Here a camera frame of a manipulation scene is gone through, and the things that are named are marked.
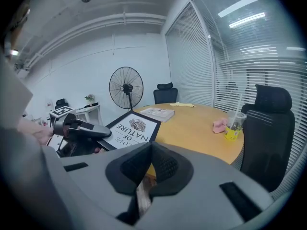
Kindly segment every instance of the white desk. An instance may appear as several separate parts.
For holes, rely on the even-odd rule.
[[[76,110],[76,116],[78,119],[84,120],[88,123],[92,124],[102,124],[102,119],[100,115],[100,105],[90,106],[86,108],[82,108],[80,110]]]

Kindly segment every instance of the black fan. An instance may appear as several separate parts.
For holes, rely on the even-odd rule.
[[[116,105],[132,110],[143,96],[143,81],[135,69],[121,67],[113,73],[109,89]]]

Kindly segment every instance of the wooden table top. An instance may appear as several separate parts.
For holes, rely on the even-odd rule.
[[[171,106],[168,103],[145,106],[135,110],[140,112],[149,107],[173,109],[175,115],[167,122],[162,122],[157,142],[163,142],[193,151],[215,156],[231,164],[239,155],[243,147],[243,132],[236,141],[229,141],[224,133],[215,134],[212,131],[213,122],[227,114],[210,106],[195,104],[195,107]],[[148,174],[155,177],[151,166]]]

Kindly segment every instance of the book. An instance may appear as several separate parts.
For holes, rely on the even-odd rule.
[[[174,110],[168,110],[168,109],[161,109],[161,108],[147,108],[143,111],[140,111],[141,114],[151,117],[155,120],[161,121],[161,122],[166,122],[169,120],[174,114]]]

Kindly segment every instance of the person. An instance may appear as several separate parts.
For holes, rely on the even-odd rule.
[[[46,145],[53,136],[53,128],[39,125],[22,117],[18,123],[17,130],[23,134],[34,136],[40,145]],[[99,153],[100,148],[95,148],[94,153]]]

